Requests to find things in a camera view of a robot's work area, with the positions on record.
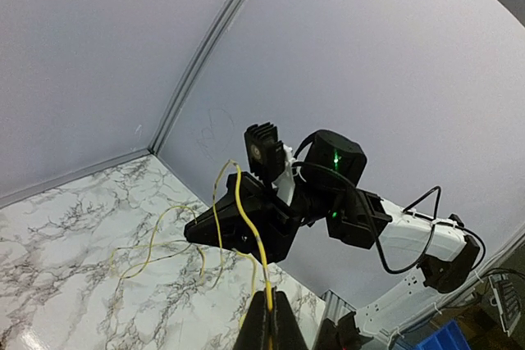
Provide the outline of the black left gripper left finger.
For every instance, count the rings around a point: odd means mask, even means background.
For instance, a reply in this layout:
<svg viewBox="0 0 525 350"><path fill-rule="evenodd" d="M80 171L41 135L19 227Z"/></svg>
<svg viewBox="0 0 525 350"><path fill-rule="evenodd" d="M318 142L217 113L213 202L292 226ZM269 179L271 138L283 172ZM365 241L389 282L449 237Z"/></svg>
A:
<svg viewBox="0 0 525 350"><path fill-rule="evenodd" d="M235 350L268 350L270 316L266 294L263 291L256 292L235 341Z"/></svg>

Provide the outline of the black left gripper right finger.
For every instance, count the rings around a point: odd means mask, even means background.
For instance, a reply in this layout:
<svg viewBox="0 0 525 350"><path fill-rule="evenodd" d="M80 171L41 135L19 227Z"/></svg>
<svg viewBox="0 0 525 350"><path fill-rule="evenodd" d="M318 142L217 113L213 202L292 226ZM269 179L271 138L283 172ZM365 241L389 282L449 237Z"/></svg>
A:
<svg viewBox="0 0 525 350"><path fill-rule="evenodd" d="M270 312L270 349L305 350L308 348L286 294L272 291Z"/></svg>

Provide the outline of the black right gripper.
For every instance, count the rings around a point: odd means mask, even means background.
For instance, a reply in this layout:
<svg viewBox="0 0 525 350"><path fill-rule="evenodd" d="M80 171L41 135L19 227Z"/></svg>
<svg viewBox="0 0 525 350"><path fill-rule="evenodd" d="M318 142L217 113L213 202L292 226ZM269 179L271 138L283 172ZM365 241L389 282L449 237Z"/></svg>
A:
<svg viewBox="0 0 525 350"><path fill-rule="evenodd" d="M253 231L236 204L236 177L236 174L228 176L226 194L216 202L217 214L208 209L197 220L188 222L184 236L190 243L236 250L261 261ZM287 205L274 190L244 171L239 196L246 216L259 232L267 262L277 263L287 258L300 227L312 225L329 215L340 196L340 187L300 181Z"/></svg>

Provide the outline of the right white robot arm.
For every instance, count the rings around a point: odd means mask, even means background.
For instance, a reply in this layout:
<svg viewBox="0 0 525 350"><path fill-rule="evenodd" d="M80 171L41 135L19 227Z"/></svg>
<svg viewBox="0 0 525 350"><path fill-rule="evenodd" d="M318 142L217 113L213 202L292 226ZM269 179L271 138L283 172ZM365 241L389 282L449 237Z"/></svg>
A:
<svg viewBox="0 0 525 350"><path fill-rule="evenodd" d="M360 349L373 340L391 343L399 327L439 294L453 293L485 255L479 237L456 215L445 219L400 207L358 188L364 151L331 130L311 133L297 149L286 146L272 123L244 133L249 169L221 173L226 194L189 221L185 239L240 252L263 267L287 258L299 228L326 222L332 239L378 252L408 253L411 262L390 268L401 281L376 301L343 316L322 319L317 349Z"/></svg>

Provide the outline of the blue plastic bin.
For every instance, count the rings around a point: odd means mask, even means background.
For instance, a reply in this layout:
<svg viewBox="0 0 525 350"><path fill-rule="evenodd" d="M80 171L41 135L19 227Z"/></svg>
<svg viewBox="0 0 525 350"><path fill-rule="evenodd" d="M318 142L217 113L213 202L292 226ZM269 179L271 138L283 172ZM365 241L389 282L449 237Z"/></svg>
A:
<svg viewBox="0 0 525 350"><path fill-rule="evenodd" d="M470 350L468 341L463 331L455 320L439 328L422 342L418 343L416 350Z"/></svg>

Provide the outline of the right aluminium corner post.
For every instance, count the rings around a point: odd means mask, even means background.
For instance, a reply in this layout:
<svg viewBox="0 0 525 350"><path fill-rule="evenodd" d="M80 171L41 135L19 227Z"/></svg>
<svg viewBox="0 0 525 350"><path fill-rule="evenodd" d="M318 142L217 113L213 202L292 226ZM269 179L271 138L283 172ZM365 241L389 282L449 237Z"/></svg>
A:
<svg viewBox="0 0 525 350"><path fill-rule="evenodd" d="M169 133L171 132L171 128L179 116L181 108L184 106L191 89L196 84L197 78L200 76L202 69L205 67L215 47L227 31L228 26L234 20L245 1L246 0L225 0L221 6L212 24L195 50L194 55L190 58L188 65L184 69L184 72L171 95L157 131L148 145L148 152L150 154L157 156L162 150Z"/></svg>

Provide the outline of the grey equipment outside enclosure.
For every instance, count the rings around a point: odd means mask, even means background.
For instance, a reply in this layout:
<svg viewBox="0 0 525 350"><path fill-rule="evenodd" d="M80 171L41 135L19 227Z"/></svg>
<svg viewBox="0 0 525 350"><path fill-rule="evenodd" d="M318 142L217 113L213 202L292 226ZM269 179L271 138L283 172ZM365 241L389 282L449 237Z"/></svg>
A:
<svg viewBox="0 0 525 350"><path fill-rule="evenodd" d="M489 276L493 297L491 304L498 309L502 330L512 335L522 317L522 301L508 273Z"/></svg>

